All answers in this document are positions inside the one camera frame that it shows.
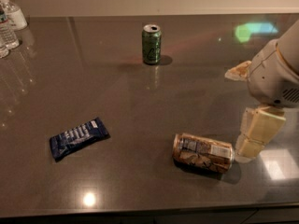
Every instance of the blue wrapper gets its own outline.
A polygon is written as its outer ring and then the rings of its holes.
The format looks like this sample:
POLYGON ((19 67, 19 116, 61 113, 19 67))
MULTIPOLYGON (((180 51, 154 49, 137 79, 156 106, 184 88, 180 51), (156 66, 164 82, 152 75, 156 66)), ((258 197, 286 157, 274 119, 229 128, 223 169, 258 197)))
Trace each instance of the blue wrapper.
POLYGON ((93 119, 78 127, 53 136, 50 139, 50 150, 56 161, 94 142, 107 139, 110 135, 103 122, 93 119))

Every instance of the table surface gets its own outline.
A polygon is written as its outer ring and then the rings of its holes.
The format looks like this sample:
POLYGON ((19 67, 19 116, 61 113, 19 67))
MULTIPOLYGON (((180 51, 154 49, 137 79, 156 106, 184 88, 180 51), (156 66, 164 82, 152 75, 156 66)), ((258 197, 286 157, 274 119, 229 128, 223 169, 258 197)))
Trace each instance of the table surface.
POLYGON ((176 133, 235 145, 245 108, 258 102, 224 73, 298 18, 31 18, 0 60, 0 217, 297 203, 296 110, 256 160, 225 175, 175 165, 172 146, 176 133), (163 31, 159 65, 142 63, 151 22, 163 31), (254 22, 238 40, 236 28, 254 22), (259 33, 267 22, 276 33, 259 33), (96 117, 111 137, 55 162, 49 139, 96 117))

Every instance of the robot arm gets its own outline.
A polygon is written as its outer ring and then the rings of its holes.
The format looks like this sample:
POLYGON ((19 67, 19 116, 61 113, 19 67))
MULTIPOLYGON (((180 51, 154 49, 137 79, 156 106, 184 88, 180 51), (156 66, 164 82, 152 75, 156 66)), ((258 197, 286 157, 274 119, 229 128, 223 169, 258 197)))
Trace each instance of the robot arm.
POLYGON ((284 107, 299 107, 299 21, 271 40, 253 59, 230 69, 226 77, 247 82, 261 105, 247 108, 236 142, 236 160, 254 159, 285 123, 284 107))

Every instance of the water bottle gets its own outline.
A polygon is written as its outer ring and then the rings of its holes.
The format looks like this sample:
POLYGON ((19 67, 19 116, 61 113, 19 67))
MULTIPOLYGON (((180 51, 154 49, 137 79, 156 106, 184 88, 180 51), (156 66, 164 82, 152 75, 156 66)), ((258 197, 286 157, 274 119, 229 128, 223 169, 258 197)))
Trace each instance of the water bottle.
POLYGON ((27 21, 17 4, 10 2, 9 0, 0 0, 0 4, 2 9, 7 14, 12 30, 18 31, 27 26, 27 21))
POLYGON ((0 36, 0 58, 7 56, 9 50, 7 49, 6 44, 4 43, 2 37, 0 36))
POLYGON ((15 35, 14 31, 12 31, 7 15, 4 10, 0 7, 0 36, 3 39, 8 49, 15 49, 19 46, 19 40, 15 35))

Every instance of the soda can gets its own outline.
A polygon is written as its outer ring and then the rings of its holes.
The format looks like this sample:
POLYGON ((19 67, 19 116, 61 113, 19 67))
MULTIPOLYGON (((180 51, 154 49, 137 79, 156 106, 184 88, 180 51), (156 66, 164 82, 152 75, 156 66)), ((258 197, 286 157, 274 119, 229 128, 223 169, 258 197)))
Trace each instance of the soda can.
POLYGON ((158 25, 148 24, 142 31, 143 62, 156 64, 161 59, 161 29, 158 25))
POLYGON ((176 134, 173 158, 190 166, 226 173, 234 161, 232 144, 183 133, 176 134))

